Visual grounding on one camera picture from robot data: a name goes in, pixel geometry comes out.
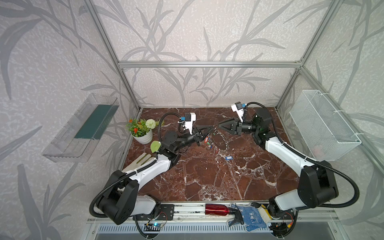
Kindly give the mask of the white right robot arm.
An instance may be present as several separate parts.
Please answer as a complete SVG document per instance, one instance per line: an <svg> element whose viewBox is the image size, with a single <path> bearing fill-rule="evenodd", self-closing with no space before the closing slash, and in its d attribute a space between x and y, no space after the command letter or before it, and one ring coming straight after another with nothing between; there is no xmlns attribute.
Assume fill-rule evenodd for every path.
<svg viewBox="0 0 384 240"><path fill-rule="evenodd" d="M269 199L267 210L272 217L287 210L346 208L359 200L360 189L352 178L334 169L329 162L316 161L283 141L270 111L260 103L255 104L258 109L251 120L247 120L247 112L252 103L232 104L231 109L238 116L219 123L219 128L231 135L250 134L256 145L276 156L298 175L299 185L295 190ZM352 198L345 203L330 202L339 196L335 176L345 179L354 190Z"/></svg>

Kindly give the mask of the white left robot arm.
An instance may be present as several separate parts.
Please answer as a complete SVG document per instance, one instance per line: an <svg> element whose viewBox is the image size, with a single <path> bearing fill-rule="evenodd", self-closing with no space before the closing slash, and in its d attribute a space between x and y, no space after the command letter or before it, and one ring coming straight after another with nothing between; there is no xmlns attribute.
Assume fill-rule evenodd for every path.
<svg viewBox="0 0 384 240"><path fill-rule="evenodd" d="M117 170L109 177L105 187L95 196L89 206L91 216L109 218L116 225L128 218L139 216L156 218L161 214L161 203L156 199L139 195L139 190L158 175L174 167L182 149L193 144L200 145L213 132L213 126L194 126L195 113L179 117L179 130L159 133L159 147L153 155L143 153L124 171Z"/></svg>

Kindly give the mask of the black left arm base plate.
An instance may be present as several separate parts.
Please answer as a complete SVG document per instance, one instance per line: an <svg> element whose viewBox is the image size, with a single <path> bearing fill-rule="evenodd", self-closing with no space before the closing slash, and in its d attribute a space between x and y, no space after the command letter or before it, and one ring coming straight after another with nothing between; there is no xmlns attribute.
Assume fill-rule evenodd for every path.
<svg viewBox="0 0 384 240"><path fill-rule="evenodd" d="M171 221L174 218L175 205L174 204L160 204L156 205L154 210L150 214L138 215L136 219L138 221L160 220Z"/></svg>

